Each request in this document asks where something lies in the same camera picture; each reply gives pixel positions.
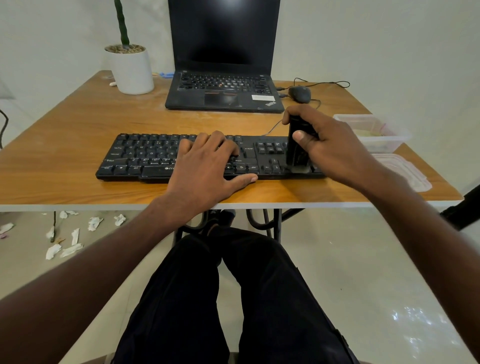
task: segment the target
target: desk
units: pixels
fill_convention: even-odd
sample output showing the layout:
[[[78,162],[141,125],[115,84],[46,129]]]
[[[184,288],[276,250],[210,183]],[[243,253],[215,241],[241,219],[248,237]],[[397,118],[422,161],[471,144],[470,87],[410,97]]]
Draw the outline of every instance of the desk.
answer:
[[[120,133],[262,135],[279,114],[171,111],[165,109],[170,80],[154,77],[146,95],[124,95],[109,87],[100,71],[0,151],[0,211],[139,210],[164,193],[165,184],[103,182],[95,178],[103,157]],[[276,82],[289,86],[291,82]],[[337,85],[312,87],[327,115],[369,111]],[[294,104],[283,99],[285,107]],[[271,135],[288,135],[278,125]],[[407,145],[397,154],[432,183],[421,196],[434,206],[452,206],[463,197]],[[330,179],[258,181],[218,208],[307,208],[371,206],[358,192]]]

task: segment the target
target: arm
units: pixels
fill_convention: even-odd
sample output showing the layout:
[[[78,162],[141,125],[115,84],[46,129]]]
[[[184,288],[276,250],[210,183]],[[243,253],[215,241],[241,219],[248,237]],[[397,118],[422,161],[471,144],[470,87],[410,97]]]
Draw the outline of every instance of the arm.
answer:
[[[257,179],[223,178],[238,147],[220,132],[182,140],[165,195],[130,223],[0,301],[2,363],[58,363],[163,238]]]
[[[364,194],[380,211],[473,356],[480,361],[480,255],[466,238],[363,147],[350,127],[308,106],[288,108],[319,134],[294,139],[330,178]]]

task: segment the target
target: person's right arm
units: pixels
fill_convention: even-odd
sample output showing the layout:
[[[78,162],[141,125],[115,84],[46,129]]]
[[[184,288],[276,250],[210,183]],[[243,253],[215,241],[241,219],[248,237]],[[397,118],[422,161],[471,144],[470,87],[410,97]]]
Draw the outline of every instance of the person's right arm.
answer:
[[[430,286],[475,359],[480,362],[480,255],[410,189],[377,162],[352,129],[307,105],[287,109],[313,125],[320,140],[302,132],[294,139],[330,178],[365,195],[380,211]]]

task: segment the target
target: white table edge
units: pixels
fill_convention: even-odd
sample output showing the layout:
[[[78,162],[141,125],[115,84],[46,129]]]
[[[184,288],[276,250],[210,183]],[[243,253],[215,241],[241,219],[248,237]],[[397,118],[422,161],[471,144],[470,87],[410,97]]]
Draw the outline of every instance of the white table edge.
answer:
[[[433,207],[450,207],[459,201],[428,201]],[[146,204],[72,204],[72,205],[0,205],[0,212],[36,212],[36,211],[132,211],[143,210]],[[214,209],[262,209],[262,208],[356,208],[373,207],[371,202],[273,202],[273,203],[220,203]]]

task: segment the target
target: soil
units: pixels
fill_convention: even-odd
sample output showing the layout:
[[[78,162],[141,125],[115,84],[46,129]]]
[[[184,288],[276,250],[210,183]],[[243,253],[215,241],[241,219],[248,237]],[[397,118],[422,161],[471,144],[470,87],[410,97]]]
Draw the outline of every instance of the soil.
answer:
[[[111,53],[140,53],[145,50],[145,47],[139,46],[138,44],[130,44],[130,49],[125,49],[122,44],[115,44],[113,46],[105,47],[107,52]]]

